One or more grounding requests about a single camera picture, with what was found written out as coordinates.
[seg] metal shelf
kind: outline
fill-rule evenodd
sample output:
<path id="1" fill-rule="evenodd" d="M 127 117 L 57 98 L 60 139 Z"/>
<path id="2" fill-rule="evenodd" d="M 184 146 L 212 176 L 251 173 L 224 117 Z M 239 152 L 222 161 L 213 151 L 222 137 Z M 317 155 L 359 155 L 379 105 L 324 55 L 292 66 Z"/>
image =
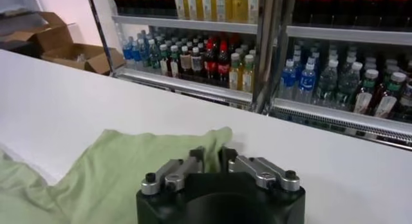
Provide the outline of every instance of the metal shelf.
<path id="1" fill-rule="evenodd" d="M 285 120 L 412 151 L 412 124 L 280 98 L 274 99 L 270 113 Z"/>
<path id="2" fill-rule="evenodd" d="M 412 46 L 412 32 L 313 28 L 306 26 L 288 26 L 286 32 L 289 37 Z"/>
<path id="3" fill-rule="evenodd" d="M 252 102 L 251 93 L 166 77 L 154 73 L 120 68 L 116 70 L 113 76 L 158 88 L 174 89 L 182 93 L 209 100 L 219 100 L 221 102 L 237 103 L 245 106 L 250 105 Z"/>
<path id="4" fill-rule="evenodd" d="M 155 17 L 128 17 L 119 15 L 112 16 L 112 19 L 116 23 L 123 24 L 140 24 L 150 26 L 162 26 L 168 28 L 185 28 L 205 31 L 236 32 L 245 34 L 257 34 L 258 32 L 258 26 L 256 24 L 221 23 L 181 19 L 161 19 Z"/>

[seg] plastic bottle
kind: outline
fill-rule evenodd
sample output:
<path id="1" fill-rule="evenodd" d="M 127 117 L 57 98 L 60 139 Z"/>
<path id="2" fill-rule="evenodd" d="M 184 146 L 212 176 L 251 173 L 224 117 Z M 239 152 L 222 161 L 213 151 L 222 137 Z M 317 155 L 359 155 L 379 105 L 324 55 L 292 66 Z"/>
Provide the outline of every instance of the plastic bottle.
<path id="1" fill-rule="evenodd" d="M 321 73 L 315 93 L 315 104 L 331 107 L 333 105 L 335 89 L 337 86 L 338 61 L 329 60 L 328 66 Z"/>
<path id="2" fill-rule="evenodd" d="M 315 87 L 315 64 L 306 64 L 305 70 L 303 70 L 301 75 L 301 80 L 299 81 L 299 90 L 295 97 L 297 102 L 310 104 L 312 100 L 312 94 Z"/>
<path id="3" fill-rule="evenodd" d="M 296 70 L 293 59 L 286 61 L 283 68 L 281 83 L 279 85 L 279 97 L 287 100 L 293 99 L 294 86 L 296 81 Z"/>
<path id="4" fill-rule="evenodd" d="M 336 106 L 338 109 L 350 109 L 351 100 L 355 96 L 361 79 L 360 70 L 362 66 L 362 63 L 354 62 L 351 70 L 341 75 L 338 83 L 338 92 L 336 93 Z"/>

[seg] green cloth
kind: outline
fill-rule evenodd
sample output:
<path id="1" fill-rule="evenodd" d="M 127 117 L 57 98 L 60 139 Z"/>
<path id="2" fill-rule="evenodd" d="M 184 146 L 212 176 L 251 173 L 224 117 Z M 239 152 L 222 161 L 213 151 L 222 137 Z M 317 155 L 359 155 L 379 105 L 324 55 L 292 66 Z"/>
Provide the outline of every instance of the green cloth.
<path id="1" fill-rule="evenodd" d="M 205 148 L 206 170 L 218 169 L 229 128 L 203 136 L 124 135 L 104 131 L 55 186 L 0 150 L 0 223 L 135 224 L 140 182 L 170 159 Z"/>

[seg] white countertop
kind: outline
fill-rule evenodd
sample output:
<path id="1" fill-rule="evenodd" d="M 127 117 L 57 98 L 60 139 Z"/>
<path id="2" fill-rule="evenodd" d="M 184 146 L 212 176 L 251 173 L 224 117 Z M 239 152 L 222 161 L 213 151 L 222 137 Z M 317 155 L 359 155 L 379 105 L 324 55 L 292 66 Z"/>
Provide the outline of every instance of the white countertop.
<path id="1" fill-rule="evenodd" d="M 229 126 L 230 146 L 297 171 L 307 223 L 411 223 L 411 152 L 2 50 L 0 70 L 0 147 L 50 184 L 104 129 L 201 135 Z"/>

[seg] brown cardboard box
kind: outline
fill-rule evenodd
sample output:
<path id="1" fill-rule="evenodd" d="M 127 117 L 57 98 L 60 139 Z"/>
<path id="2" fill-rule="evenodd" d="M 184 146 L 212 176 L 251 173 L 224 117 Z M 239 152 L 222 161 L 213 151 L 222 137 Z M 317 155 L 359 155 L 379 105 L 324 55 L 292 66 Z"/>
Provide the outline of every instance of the brown cardboard box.
<path id="1" fill-rule="evenodd" d="M 110 48 L 109 52 L 115 68 L 125 63 L 123 56 L 119 54 L 116 49 Z M 85 62 L 77 62 L 77 56 L 81 53 L 83 53 L 86 58 Z M 58 49 L 47 51 L 41 58 L 46 61 L 99 74 L 107 75 L 110 71 L 108 59 L 101 46 L 69 44 Z"/>
<path id="2" fill-rule="evenodd" d="M 14 32 L 6 41 L 31 41 L 40 47 L 42 52 L 73 44 L 66 23 L 53 12 L 38 12 L 47 22 L 44 26 Z"/>

